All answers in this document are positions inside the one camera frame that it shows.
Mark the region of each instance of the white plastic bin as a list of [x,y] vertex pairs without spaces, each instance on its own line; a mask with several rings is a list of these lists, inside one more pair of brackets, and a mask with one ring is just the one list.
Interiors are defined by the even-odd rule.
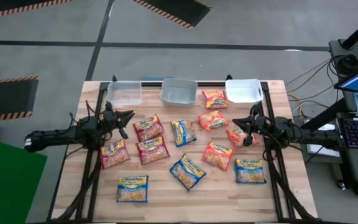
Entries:
[[113,106],[139,105],[142,102],[142,84],[137,81],[111,82],[107,100]]
[[226,96],[233,103],[258,103],[264,99],[258,79],[226,80]]
[[166,78],[162,82],[160,98],[166,106],[192,107],[196,94],[196,81]]

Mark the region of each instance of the ramen noodle package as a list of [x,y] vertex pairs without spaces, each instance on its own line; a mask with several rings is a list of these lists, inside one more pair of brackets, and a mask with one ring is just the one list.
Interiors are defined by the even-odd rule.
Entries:
[[147,202],[149,177],[120,177],[117,202]]
[[137,143],[136,146],[142,165],[169,157],[169,153],[162,136]]
[[211,131],[213,128],[229,125],[219,111],[212,111],[210,113],[198,116],[198,119],[200,120],[200,125],[207,131]]
[[[242,143],[247,138],[248,133],[245,133],[241,129],[237,129],[237,130],[226,130],[226,134],[229,137],[230,142],[233,143],[234,147],[236,148],[244,147]],[[256,138],[256,135],[254,133],[252,133],[252,137],[254,138],[254,140],[252,141],[252,144],[250,146],[258,145],[258,139]]]
[[206,98],[206,108],[209,110],[226,109],[227,101],[224,96],[224,91],[206,90],[202,91]]
[[206,146],[204,155],[202,156],[201,160],[207,162],[209,165],[227,171],[227,167],[229,167],[232,155],[233,149],[228,149],[224,146],[210,142]]
[[130,159],[124,140],[101,147],[100,159],[103,169]]
[[134,123],[134,127],[139,142],[152,139],[164,132],[162,123],[157,115],[154,115],[144,121]]
[[172,121],[175,142],[178,147],[197,140],[196,133],[191,121]]
[[194,187],[206,173],[200,169],[190,158],[184,154],[169,170],[187,190]]
[[266,184],[262,159],[236,159],[234,170],[239,184]]

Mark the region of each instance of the wooden table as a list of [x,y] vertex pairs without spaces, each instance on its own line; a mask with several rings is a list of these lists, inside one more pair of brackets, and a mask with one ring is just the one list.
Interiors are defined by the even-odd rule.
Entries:
[[[86,116],[85,100],[88,100],[93,108],[95,107],[99,84],[100,82],[84,83],[76,119]],[[284,82],[268,81],[268,86],[275,116],[291,118]],[[259,222],[277,220],[266,162],[264,163],[264,172],[267,184],[244,185],[235,182],[234,159],[261,159],[264,150],[261,138],[259,138],[259,146],[235,150],[227,172],[200,161],[205,147],[210,141],[231,147],[225,128],[214,129],[208,133],[198,122],[198,115],[209,112],[205,108],[205,99],[201,91],[223,88],[199,87],[194,107],[177,108],[163,105],[159,98],[159,87],[143,87],[140,105],[114,108],[135,110],[136,112],[126,128],[129,139],[126,139],[125,143],[131,159],[101,171],[94,222]],[[248,116],[251,106],[236,106],[229,103],[228,109],[221,110],[224,118],[229,121],[227,128],[237,129],[238,127],[231,122],[231,119],[245,118]],[[132,124],[151,117],[155,113],[163,123],[165,130],[163,136],[171,156],[142,166],[135,146],[138,140]],[[170,122],[183,119],[193,121],[197,141],[183,147],[176,147]],[[118,141],[120,138],[118,131],[114,130],[113,137],[109,142]],[[76,148],[78,145],[70,146],[68,153]],[[183,153],[191,157],[207,173],[190,192],[187,192],[184,186],[169,173],[169,168],[182,157]],[[317,217],[301,152],[289,147],[283,151],[283,156],[292,192],[307,211]],[[59,216],[78,193],[85,158],[86,150],[80,150],[66,159],[52,217]],[[149,202],[117,203],[118,178],[137,175],[149,175]],[[286,211],[282,192],[280,197],[282,207]],[[87,200],[89,200],[89,195],[85,200],[84,211],[88,209],[86,207]]]

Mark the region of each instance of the gray floor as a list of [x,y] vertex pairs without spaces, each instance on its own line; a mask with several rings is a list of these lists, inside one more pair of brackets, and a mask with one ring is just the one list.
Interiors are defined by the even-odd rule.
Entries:
[[[194,30],[187,30],[130,0],[116,0],[105,42],[244,44],[326,47],[358,27],[358,1],[353,0],[203,0],[213,10]],[[0,40],[96,41],[108,0],[74,0],[38,11],[0,18]],[[0,78],[40,76],[34,115],[1,121],[0,140],[22,146],[35,129],[65,128],[75,112],[93,53],[92,47],[0,45]],[[235,78],[289,81],[329,58],[328,52],[273,50],[190,50],[102,48],[93,80],[183,77],[197,80]],[[303,80],[288,86],[295,88]],[[313,95],[330,86],[325,71],[294,92]],[[331,105],[336,92],[313,100]],[[298,104],[291,103],[294,110]],[[315,116],[322,107],[305,103]],[[64,147],[44,150],[47,167],[28,222],[45,220],[62,162]],[[358,223],[358,198],[336,188],[327,164],[306,166],[318,214],[324,220]]]

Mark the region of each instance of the green board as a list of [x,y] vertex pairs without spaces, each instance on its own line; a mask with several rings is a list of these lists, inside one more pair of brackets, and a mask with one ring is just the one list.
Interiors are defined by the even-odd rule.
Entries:
[[0,142],[0,223],[25,223],[46,161]]

